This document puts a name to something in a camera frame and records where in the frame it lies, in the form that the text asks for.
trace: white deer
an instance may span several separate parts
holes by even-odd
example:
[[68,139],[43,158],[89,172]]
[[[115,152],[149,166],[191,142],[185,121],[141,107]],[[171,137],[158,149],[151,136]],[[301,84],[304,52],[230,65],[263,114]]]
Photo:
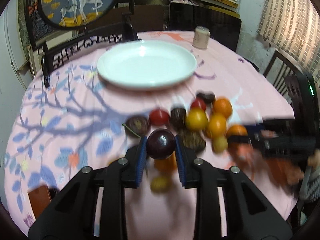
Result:
[[63,26],[66,26],[64,21],[64,16],[67,12],[73,12],[73,21],[77,23],[77,9],[78,9],[78,2],[77,0],[71,0],[72,5],[66,5],[64,8],[61,8],[61,21]]
[[83,8],[84,8],[86,3],[94,3],[95,8],[92,8],[92,10],[96,11],[96,15],[98,17],[98,9],[103,5],[101,0],[79,0],[79,2],[80,2],[79,11],[80,11],[80,15],[81,15],[83,21],[87,20],[87,17],[85,15],[84,11],[83,11]]

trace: table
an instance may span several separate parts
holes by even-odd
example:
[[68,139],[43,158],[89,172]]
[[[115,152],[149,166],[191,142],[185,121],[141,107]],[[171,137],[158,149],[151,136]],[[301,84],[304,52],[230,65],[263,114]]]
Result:
[[[156,106],[170,110],[174,104],[188,109],[196,91],[204,90],[230,99],[234,111],[229,124],[293,116],[287,101],[251,64],[217,41],[210,39],[208,49],[199,50],[192,47],[193,32],[140,33],[139,37],[189,49],[197,59],[196,72],[163,91],[125,91],[99,79],[96,63],[110,45],[98,44],[52,73],[50,88],[45,89],[42,73],[28,87],[5,154],[8,208],[25,234],[34,221],[28,191],[44,183],[62,189],[83,166],[97,169],[124,156],[137,143],[125,136],[121,126],[133,114],[148,114]],[[210,141],[200,157],[224,169],[238,164],[227,151],[213,153]],[[239,159],[246,162],[243,171],[286,219],[297,201],[291,189],[277,183],[277,175],[259,153],[245,153]],[[138,189],[125,191],[129,239],[191,240],[195,190],[183,189],[175,174],[170,192],[153,195],[149,184],[157,171],[150,165],[148,173]]]

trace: plate rim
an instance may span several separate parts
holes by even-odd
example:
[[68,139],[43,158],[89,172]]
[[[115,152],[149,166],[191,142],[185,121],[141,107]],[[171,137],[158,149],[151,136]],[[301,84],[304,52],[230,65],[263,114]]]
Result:
[[[105,75],[101,74],[101,65],[102,65],[102,57],[106,54],[109,54],[109,53],[112,53],[112,50],[116,47],[120,47],[120,46],[126,46],[127,44],[132,44],[132,43],[163,43],[163,44],[170,44],[170,45],[173,45],[174,47],[177,47],[178,49],[181,49],[181,50],[184,50],[185,52],[187,52],[189,55],[192,56],[192,59],[193,59],[193,68],[192,70],[190,70],[190,72],[188,72],[188,74],[184,75],[183,77],[180,77],[179,79],[172,79],[171,81],[169,82],[161,82],[161,84],[159,83],[156,83],[154,85],[151,85],[151,84],[141,84],[141,85],[138,85],[138,84],[128,84],[127,82],[119,82],[119,81],[116,81],[114,79],[110,79],[108,77],[106,77]],[[188,50],[186,49],[185,47],[182,47],[178,44],[175,44],[175,43],[172,43],[172,42],[167,42],[167,41],[158,41],[158,40],[139,40],[139,41],[127,41],[127,42],[124,42],[124,43],[118,43],[118,44],[115,44],[114,46],[112,46],[111,49],[107,50],[106,52],[104,52],[98,59],[97,61],[97,71],[99,73],[99,75],[104,79],[106,80],[107,82],[110,82],[111,84],[114,84],[116,86],[120,86],[120,87],[125,87],[125,88],[136,88],[136,89],[152,89],[152,88],[160,88],[160,87],[168,87],[168,86],[172,86],[172,85],[175,85],[177,83],[180,83],[180,82],[183,82],[184,80],[188,79],[189,77],[191,77],[194,73],[194,71],[196,70],[196,66],[197,66],[197,61],[196,61],[196,57]]]

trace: cherry stem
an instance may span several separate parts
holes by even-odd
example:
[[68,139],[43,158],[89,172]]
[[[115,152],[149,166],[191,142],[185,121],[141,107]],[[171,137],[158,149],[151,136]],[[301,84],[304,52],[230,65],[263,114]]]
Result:
[[138,134],[136,134],[134,131],[132,131],[125,123],[123,123],[122,126],[123,126],[124,128],[126,128],[126,129],[128,129],[128,131],[129,131],[130,133],[132,133],[133,135],[135,135],[135,136],[137,136],[138,138],[141,139],[141,136],[138,135]]

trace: peeling paint wall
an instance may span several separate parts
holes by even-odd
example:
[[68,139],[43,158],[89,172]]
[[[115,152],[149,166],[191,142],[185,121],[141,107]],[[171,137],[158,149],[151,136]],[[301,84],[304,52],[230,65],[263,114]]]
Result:
[[263,73],[275,48],[258,36],[258,27],[265,0],[241,0],[239,14],[242,20],[236,52],[255,63]]

